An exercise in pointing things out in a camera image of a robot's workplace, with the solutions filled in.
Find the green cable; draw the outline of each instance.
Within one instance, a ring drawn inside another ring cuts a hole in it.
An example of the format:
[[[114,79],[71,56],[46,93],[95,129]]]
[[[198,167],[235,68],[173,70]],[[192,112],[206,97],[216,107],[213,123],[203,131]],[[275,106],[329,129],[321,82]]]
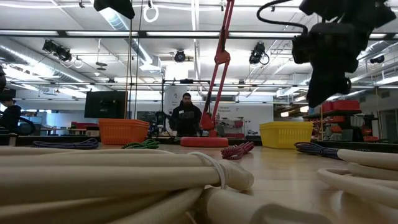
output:
[[[143,142],[132,142],[122,147],[122,149],[157,149],[159,142],[148,139]]]

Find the table surface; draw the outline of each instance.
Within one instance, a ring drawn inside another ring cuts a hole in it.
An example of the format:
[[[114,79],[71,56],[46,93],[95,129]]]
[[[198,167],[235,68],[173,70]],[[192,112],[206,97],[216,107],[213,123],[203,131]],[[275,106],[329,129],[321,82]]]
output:
[[[116,147],[103,146],[103,149]],[[220,149],[174,145],[161,145],[160,149],[177,154],[198,151],[221,159]],[[318,212],[336,224],[398,223],[398,210],[344,193],[318,179],[318,169],[345,169],[344,161],[300,154],[291,149],[255,147],[236,162],[254,176],[254,185],[244,194]]]

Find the man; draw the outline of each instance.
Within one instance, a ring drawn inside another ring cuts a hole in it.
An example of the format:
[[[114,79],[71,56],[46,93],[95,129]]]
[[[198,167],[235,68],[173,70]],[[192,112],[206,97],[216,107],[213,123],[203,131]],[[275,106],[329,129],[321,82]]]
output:
[[[201,112],[192,104],[191,94],[182,96],[180,106],[176,107],[170,120],[170,128],[177,131],[177,136],[197,136]]]
[[[0,103],[6,107],[0,118],[0,126],[9,131],[15,131],[18,127],[18,120],[21,116],[21,107],[15,105],[15,101],[10,96],[0,96]]]

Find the television screen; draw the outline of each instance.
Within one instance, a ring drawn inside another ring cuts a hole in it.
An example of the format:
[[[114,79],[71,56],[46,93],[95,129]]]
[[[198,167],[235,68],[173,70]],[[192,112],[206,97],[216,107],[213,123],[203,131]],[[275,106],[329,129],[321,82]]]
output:
[[[124,118],[126,110],[125,91],[88,92],[85,118]]]

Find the black jacket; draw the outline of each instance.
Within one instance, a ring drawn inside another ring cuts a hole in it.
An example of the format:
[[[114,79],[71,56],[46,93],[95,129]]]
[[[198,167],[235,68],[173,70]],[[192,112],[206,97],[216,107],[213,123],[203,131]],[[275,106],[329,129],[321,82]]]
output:
[[[174,108],[169,125],[171,129],[178,132],[178,135],[194,135],[199,130],[200,119],[199,108],[193,104],[184,106],[181,101],[180,106]]]
[[[10,131],[15,131],[18,127],[19,117],[21,116],[21,107],[14,105],[4,110],[0,118],[0,126]]]

